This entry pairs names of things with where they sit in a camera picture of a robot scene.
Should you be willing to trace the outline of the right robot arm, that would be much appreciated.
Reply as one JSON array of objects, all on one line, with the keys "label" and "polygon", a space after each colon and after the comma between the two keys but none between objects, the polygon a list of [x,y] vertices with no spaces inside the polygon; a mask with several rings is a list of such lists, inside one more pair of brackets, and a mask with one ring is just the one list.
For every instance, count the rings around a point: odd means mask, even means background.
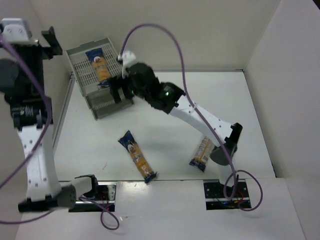
[{"label": "right robot arm", "polygon": [[237,182],[232,158],[238,149],[241,124],[225,122],[196,102],[190,102],[183,89],[171,82],[160,82],[153,69],[142,62],[127,68],[126,75],[109,78],[107,84],[116,103],[121,102],[119,90],[122,90],[126,99],[139,97],[152,108],[186,122],[208,137],[214,144],[210,159],[218,166],[220,183],[232,187]]}]

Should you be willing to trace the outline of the blue yellow spaghetti bag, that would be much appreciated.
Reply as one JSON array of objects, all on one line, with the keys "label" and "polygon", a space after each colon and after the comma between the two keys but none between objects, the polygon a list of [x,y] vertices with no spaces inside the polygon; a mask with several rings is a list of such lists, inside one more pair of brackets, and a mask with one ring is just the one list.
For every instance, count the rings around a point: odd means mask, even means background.
[{"label": "blue yellow spaghetti bag", "polygon": [[118,142],[127,150],[132,161],[142,175],[145,184],[148,184],[157,178],[157,172],[149,165],[130,130],[127,130]]}]

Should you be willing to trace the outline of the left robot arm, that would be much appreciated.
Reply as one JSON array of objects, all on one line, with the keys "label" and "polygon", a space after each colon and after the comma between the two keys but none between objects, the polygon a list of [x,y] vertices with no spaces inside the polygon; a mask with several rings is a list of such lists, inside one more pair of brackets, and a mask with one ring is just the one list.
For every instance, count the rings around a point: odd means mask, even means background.
[{"label": "left robot arm", "polygon": [[21,213],[72,209],[77,200],[93,197],[98,187],[94,175],[76,177],[64,186],[58,180],[52,102],[44,91],[43,62],[61,56],[63,50],[53,27],[41,34],[47,46],[33,39],[29,25],[21,18],[5,18],[0,23],[0,46],[13,56],[0,61],[0,91],[9,104],[27,172],[26,197],[18,204]]}]

